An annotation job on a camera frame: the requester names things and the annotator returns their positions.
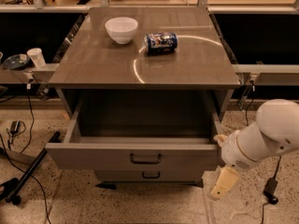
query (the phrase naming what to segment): black metal stand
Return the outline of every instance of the black metal stand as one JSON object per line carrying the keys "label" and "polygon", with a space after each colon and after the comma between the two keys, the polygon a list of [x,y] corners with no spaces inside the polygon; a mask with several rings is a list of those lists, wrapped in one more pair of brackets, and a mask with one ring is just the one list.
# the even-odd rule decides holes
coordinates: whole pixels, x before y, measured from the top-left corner
{"label": "black metal stand", "polygon": [[[59,136],[60,133],[56,132],[53,135],[53,137],[49,140],[49,143],[59,143],[60,142],[60,140],[58,139]],[[18,205],[21,203],[21,197],[18,196],[19,191],[21,190],[22,186],[26,183],[27,179],[35,171],[38,164],[41,163],[42,160],[45,158],[46,154],[47,154],[47,150],[43,148],[18,182],[16,182],[17,178],[12,178],[8,182],[0,185],[0,186],[4,186],[3,194],[7,196],[6,197],[7,203],[13,203],[14,205]]]}

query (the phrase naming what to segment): drawer handle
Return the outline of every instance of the drawer handle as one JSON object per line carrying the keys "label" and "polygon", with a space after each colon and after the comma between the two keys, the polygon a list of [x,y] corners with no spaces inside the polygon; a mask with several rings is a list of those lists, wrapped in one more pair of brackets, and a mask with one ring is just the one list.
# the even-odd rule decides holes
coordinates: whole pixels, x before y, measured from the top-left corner
{"label": "drawer handle", "polygon": [[146,179],[154,179],[160,177],[160,172],[157,172],[157,175],[147,175],[145,172],[142,172],[142,177]]}
{"label": "drawer handle", "polygon": [[135,161],[134,154],[133,153],[130,154],[130,161],[133,164],[158,164],[161,161],[161,154],[158,154],[157,158],[158,158],[157,161]]}

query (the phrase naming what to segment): white cup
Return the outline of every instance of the white cup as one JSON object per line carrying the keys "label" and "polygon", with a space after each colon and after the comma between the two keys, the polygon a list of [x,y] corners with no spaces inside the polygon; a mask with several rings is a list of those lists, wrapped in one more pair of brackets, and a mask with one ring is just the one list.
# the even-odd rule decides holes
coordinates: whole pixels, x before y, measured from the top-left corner
{"label": "white cup", "polygon": [[27,55],[36,67],[43,67],[46,65],[41,49],[29,49]]}

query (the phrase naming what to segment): cabinet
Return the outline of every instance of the cabinet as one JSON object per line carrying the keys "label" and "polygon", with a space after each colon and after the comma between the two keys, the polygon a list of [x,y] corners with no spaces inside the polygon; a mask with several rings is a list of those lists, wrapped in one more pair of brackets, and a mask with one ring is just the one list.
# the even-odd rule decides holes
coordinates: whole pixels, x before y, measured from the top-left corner
{"label": "cabinet", "polygon": [[[126,45],[113,17],[137,19]],[[146,54],[143,36],[171,31],[175,52]],[[95,7],[50,80],[71,125],[46,149],[59,168],[91,169],[103,183],[200,184],[221,163],[213,135],[238,76],[204,7]]]}

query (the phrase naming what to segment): floor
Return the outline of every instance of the floor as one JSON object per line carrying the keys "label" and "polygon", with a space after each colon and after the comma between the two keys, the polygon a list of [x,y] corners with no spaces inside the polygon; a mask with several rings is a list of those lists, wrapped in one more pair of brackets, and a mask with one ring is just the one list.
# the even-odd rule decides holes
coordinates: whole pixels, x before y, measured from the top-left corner
{"label": "floor", "polygon": [[[59,103],[32,102],[35,123],[32,142],[23,152],[36,156],[56,131],[62,137],[69,123]],[[254,111],[249,111],[249,123]],[[15,138],[11,149],[20,151],[29,139],[32,115],[27,101],[0,104],[0,134],[7,143],[7,128],[13,120],[25,123],[27,130]],[[231,110],[225,114],[223,133],[246,126],[245,112]],[[299,152],[282,157],[278,171],[276,195],[279,202],[268,204],[262,195],[267,179],[273,176],[278,158],[270,158],[242,173],[234,188],[222,199],[210,199],[209,192],[218,171],[205,172],[204,188],[184,185],[121,184],[117,189],[99,189],[93,171],[59,170],[49,155],[34,176],[42,184],[47,197],[50,223],[196,223],[196,224],[271,224],[299,223]],[[27,166],[15,162],[22,169]],[[0,184],[22,173],[4,156],[0,157]],[[45,202],[41,188],[29,178],[20,191],[21,204],[0,202],[1,224],[44,224]]]}

